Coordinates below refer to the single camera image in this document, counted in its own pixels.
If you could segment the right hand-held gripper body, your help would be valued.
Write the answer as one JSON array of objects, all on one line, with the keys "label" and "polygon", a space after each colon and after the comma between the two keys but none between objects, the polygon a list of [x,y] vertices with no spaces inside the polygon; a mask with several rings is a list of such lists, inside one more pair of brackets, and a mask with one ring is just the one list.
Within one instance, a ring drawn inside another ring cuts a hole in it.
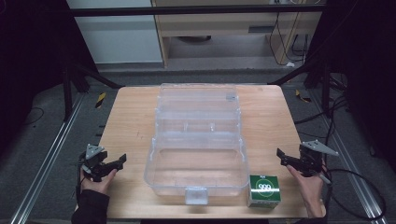
[{"label": "right hand-held gripper body", "polygon": [[339,153],[318,140],[306,141],[300,144],[300,160],[304,168],[301,171],[303,176],[309,177],[321,172],[322,156],[324,154],[338,156]]}]

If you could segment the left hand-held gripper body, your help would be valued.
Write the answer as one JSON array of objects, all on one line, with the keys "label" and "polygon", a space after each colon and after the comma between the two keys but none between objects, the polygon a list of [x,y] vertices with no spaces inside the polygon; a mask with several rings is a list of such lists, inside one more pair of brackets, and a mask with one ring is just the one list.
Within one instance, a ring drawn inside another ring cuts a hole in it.
[{"label": "left hand-held gripper body", "polygon": [[84,178],[92,179],[94,182],[102,181],[101,168],[104,166],[103,160],[107,157],[104,147],[88,144],[86,150],[78,157],[78,169],[83,170],[83,174],[78,174],[78,180]]}]

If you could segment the green and white carton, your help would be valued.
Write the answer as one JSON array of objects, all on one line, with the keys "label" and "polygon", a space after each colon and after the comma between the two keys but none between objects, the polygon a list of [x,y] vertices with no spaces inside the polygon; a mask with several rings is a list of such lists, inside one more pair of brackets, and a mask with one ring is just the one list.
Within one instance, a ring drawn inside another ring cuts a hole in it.
[{"label": "green and white carton", "polygon": [[281,202],[278,179],[273,175],[250,175],[247,206],[274,209]]}]

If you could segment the clear plastic storage box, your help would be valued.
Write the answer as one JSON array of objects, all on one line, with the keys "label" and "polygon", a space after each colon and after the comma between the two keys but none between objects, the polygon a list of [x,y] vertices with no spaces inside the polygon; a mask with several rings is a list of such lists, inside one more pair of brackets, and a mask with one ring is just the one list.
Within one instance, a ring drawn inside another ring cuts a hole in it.
[{"label": "clear plastic storage box", "polygon": [[156,194],[198,205],[248,185],[235,85],[161,85],[154,126],[144,180]]}]

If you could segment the person's left hand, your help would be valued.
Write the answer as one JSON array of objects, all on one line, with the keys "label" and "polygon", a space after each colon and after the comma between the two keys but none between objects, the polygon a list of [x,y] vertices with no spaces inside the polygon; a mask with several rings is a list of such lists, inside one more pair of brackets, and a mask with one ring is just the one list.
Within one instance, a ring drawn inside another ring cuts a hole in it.
[{"label": "person's left hand", "polygon": [[102,194],[107,195],[107,190],[117,174],[117,170],[113,169],[107,176],[102,178],[101,182],[94,182],[89,178],[86,178],[84,175],[84,171],[80,170],[80,189],[81,190],[93,190]]}]

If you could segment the person's right hand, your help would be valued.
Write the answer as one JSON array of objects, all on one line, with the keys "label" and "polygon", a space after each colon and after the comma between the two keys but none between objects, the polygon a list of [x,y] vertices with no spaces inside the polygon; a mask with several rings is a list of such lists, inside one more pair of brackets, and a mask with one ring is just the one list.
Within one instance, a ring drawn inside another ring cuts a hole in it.
[{"label": "person's right hand", "polygon": [[325,217],[321,205],[321,192],[323,180],[319,175],[309,177],[302,176],[295,168],[288,165],[288,171],[296,179],[302,195],[304,206],[309,218]]}]

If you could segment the black metal stand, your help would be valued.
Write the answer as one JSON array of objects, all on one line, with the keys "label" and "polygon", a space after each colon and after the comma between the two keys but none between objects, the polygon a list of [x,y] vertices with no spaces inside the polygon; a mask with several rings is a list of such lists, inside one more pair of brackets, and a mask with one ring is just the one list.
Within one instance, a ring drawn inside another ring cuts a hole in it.
[{"label": "black metal stand", "polygon": [[299,68],[294,69],[284,77],[275,81],[269,82],[269,85],[281,86],[287,81],[299,76],[302,73],[307,73],[304,80],[304,85],[308,89],[315,88],[321,83],[321,108],[327,117],[330,116],[330,65],[325,60],[311,59],[307,60],[305,64]]},{"label": "black metal stand", "polygon": [[87,92],[90,89],[90,85],[85,79],[85,76],[92,77],[112,89],[122,88],[122,85],[102,77],[98,72],[81,64],[68,63],[67,65],[64,65],[62,69],[64,87],[64,121],[69,120],[73,112],[71,84],[75,85],[78,92]]}]

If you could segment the white cabinet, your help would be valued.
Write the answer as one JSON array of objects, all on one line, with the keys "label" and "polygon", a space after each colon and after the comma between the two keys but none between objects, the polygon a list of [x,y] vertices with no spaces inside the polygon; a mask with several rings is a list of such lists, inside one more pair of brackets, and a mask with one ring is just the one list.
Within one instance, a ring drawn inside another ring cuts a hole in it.
[{"label": "white cabinet", "polygon": [[[150,0],[66,0],[71,9],[150,7]],[[161,63],[153,16],[76,17],[96,64]]]}]

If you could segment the light wooden desk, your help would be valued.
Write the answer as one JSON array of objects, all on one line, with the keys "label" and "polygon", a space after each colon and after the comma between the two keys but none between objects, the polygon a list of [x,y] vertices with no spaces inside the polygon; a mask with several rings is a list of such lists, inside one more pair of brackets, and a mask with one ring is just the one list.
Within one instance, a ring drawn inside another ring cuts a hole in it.
[{"label": "light wooden desk", "polygon": [[[326,0],[150,0],[155,7],[302,5],[324,4]],[[161,43],[176,36],[266,35],[277,63],[290,60],[289,51],[297,35],[312,35],[319,12],[273,12],[157,15],[155,21]]]}]

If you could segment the black horizontal bar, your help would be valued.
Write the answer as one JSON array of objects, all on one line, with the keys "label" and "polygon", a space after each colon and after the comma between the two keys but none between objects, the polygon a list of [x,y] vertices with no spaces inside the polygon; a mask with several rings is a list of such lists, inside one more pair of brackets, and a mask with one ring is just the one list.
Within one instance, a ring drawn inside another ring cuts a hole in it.
[{"label": "black horizontal bar", "polygon": [[273,13],[273,12],[319,12],[326,5],[230,5],[230,6],[182,6],[182,7],[120,7],[69,9],[74,17],[102,16],[146,16],[146,15],[190,15],[229,13]]}]

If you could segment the aluminium floor rail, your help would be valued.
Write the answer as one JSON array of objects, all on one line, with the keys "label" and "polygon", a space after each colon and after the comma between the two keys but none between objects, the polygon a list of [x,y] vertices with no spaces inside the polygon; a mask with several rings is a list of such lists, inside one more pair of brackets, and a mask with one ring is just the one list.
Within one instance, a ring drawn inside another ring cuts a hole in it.
[{"label": "aluminium floor rail", "polygon": [[347,148],[340,134],[336,131],[332,119],[324,116],[323,120],[329,128],[329,141],[332,143],[333,148],[339,153],[339,159],[344,169],[347,170],[350,182],[361,201],[365,213],[368,218],[371,219],[371,224],[388,224],[385,218],[386,203],[384,200],[380,202],[375,198],[375,196],[382,197],[381,193],[377,188],[371,186],[367,180],[359,177],[361,172],[347,152]]},{"label": "aluminium floor rail", "polygon": [[57,132],[56,137],[54,138],[49,151],[42,161],[39,170],[37,171],[35,178],[27,190],[26,194],[23,197],[20,205],[18,206],[17,210],[13,214],[9,224],[25,224],[34,205],[35,202],[40,195],[47,179],[50,174],[50,171],[56,162],[58,155],[63,148],[64,142],[67,136],[70,133],[70,130],[78,116],[78,112],[81,109],[82,102],[85,98],[84,93],[78,93],[76,96],[75,102],[72,104],[72,112],[68,119],[66,119],[62,126]]}]

